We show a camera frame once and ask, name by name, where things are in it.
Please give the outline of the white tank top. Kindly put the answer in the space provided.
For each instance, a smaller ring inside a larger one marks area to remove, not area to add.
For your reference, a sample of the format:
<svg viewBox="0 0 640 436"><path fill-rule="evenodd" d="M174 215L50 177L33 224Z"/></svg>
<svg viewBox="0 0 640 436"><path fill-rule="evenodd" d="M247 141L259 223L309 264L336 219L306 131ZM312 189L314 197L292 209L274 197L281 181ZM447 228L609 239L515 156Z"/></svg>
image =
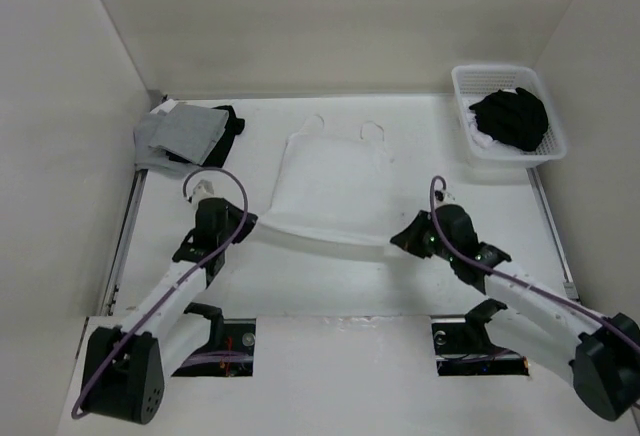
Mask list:
<svg viewBox="0 0 640 436"><path fill-rule="evenodd" d="M256 240L346 260L405 259L390 242L402 221L393 196L393 161L377 122L365 121L343 136L328 132L322 116L308 117L287 139Z"/></svg>

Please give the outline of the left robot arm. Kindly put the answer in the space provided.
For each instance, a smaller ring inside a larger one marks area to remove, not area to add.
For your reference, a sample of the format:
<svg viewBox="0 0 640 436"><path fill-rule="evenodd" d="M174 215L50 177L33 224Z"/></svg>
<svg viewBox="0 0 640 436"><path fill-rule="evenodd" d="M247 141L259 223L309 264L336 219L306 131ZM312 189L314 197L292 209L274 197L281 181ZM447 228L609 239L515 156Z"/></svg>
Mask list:
<svg viewBox="0 0 640 436"><path fill-rule="evenodd" d="M90 335L73 419L96 414L145 425L175 371L197 350L210 355L221 349L220 309L195 299L223 268L226 249L241 243L256 222L246 205L219 197L197 202L194 226L160 282L120 323Z"/></svg>

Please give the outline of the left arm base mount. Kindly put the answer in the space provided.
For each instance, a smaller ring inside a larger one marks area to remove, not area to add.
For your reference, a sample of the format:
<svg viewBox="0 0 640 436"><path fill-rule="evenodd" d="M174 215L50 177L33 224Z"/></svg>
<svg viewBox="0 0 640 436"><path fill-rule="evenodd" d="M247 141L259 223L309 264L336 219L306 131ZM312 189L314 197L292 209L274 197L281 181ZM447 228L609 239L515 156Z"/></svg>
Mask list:
<svg viewBox="0 0 640 436"><path fill-rule="evenodd" d="M208 323L208 341L194 350L173 377L250 377L253 375L257 321L227 319L221 308L190 303L185 316L198 316Z"/></svg>

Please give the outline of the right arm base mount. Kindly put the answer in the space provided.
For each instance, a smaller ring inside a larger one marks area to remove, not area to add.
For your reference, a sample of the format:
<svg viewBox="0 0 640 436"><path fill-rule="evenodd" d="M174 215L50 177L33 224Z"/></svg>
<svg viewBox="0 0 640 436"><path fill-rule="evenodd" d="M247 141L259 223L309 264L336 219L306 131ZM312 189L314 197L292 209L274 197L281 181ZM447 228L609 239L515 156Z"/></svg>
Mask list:
<svg viewBox="0 0 640 436"><path fill-rule="evenodd" d="M438 316L431 321L431 333L440 377L529 376L525 357L489 338L486 326L507 309L488 299L463 316Z"/></svg>

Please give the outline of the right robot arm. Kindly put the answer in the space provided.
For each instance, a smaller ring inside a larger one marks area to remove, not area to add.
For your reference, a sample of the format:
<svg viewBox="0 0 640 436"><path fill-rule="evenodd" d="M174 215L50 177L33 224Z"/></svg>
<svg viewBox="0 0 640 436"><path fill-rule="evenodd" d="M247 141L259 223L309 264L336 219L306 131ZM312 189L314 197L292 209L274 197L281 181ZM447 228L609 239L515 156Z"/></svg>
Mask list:
<svg viewBox="0 0 640 436"><path fill-rule="evenodd" d="M552 292L503 250L480 240L471 217L445 203L421 211L391 245L421 259L439 257L484 295L465 318L464 340L483 352L512 350L558 375L582 403L607 421L639 401L639 326L606 317Z"/></svg>

